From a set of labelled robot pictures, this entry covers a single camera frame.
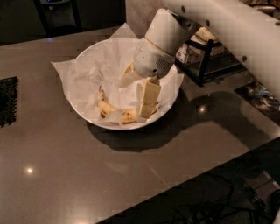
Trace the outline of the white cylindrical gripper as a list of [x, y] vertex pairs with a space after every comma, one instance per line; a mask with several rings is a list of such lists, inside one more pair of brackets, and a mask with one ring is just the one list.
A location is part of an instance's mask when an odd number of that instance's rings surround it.
[[162, 52], [146, 38], [142, 38], [134, 52], [133, 62], [129, 63], [119, 76], [118, 86], [126, 88], [134, 81], [148, 78], [137, 84], [137, 115], [148, 119], [157, 111], [158, 96], [161, 90], [159, 79], [164, 78], [174, 64], [174, 57]]

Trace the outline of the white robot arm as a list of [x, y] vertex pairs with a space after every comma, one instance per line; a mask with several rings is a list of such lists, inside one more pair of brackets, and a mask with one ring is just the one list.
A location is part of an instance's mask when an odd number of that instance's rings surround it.
[[280, 97], [279, 21], [239, 0], [162, 0], [119, 85], [164, 78], [184, 42], [206, 27], [276, 98]]

